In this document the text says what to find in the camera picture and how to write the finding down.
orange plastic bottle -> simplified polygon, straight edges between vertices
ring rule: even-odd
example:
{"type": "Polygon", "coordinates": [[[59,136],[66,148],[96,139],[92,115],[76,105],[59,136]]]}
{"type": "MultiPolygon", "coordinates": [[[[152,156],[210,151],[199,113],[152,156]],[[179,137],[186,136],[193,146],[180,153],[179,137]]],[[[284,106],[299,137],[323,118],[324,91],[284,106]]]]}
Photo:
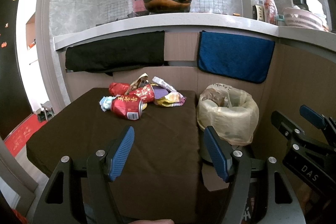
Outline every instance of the orange plastic bottle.
{"type": "Polygon", "coordinates": [[[265,22],[277,24],[278,9],[274,0],[264,0],[264,16],[265,22]]]}

black door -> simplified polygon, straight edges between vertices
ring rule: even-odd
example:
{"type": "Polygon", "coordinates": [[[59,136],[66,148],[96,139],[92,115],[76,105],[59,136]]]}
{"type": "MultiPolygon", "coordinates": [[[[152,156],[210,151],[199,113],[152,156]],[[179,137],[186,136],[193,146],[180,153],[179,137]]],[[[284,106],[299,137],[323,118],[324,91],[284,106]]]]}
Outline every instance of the black door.
{"type": "Polygon", "coordinates": [[[17,4],[18,0],[0,0],[0,136],[3,140],[32,113],[16,55],[17,4]]]}

brown tablecloth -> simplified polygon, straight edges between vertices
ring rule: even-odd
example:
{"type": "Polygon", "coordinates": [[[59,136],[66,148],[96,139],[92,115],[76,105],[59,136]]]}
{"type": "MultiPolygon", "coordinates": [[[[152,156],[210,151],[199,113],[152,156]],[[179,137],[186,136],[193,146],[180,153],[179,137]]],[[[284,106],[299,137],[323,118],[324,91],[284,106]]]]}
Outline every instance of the brown tablecloth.
{"type": "MultiPolygon", "coordinates": [[[[180,92],[187,97],[183,106],[148,104],[139,120],[129,121],[103,112],[99,101],[109,91],[94,88],[30,138],[27,157],[50,176],[62,156],[74,160],[88,157],[104,149],[125,125],[132,125],[134,145],[121,176],[110,184],[120,213],[137,219],[194,222],[202,184],[196,95],[188,90],[180,92]]],[[[85,181],[82,188],[86,200],[85,181]]]]}

kitchen counter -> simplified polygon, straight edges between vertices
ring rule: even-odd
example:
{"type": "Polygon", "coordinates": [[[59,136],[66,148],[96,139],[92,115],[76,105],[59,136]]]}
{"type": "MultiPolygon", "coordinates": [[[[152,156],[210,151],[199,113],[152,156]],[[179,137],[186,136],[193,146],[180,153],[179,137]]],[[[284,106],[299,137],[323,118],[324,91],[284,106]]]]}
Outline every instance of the kitchen counter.
{"type": "Polygon", "coordinates": [[[121,35],[119,33],[128,35],[134,33],[134,31],[148,32],[155,30],[174,32],[175,29],[181,27],[184,29],[192,28],[195,31],[232,29],[244,31],[244,34],[250,32],[255,35],[277,37],[280,43],[284,42],[290,45],[293,41],[294,47],[298,43],[303,43],[305,44],[304,47],[310,52],[315,52],[314,49],[319,48],[316,52],[318,55],[321,55],[320,50],[327,51],[333,55],[331,59],[334,60],[332,61],[336,61],[336,34],[334,33],[296,27],[278,27],[249,18],[207,13],[158,14],[111,22],[82,32],[54,37],[54,49],[57,51],[68,46],[115,37],[121,35]]]}

hand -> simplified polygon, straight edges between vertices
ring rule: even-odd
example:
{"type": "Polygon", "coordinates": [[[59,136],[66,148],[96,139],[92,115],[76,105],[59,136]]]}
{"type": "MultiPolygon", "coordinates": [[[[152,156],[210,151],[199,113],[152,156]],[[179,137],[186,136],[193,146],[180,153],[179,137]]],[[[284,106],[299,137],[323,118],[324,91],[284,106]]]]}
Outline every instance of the hand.
{"type": "Polygon", "coordinates": [[[174,224],[174,222],[171,219],[161,219],[161,220],[137,220],[130,224],[174,224]]]}

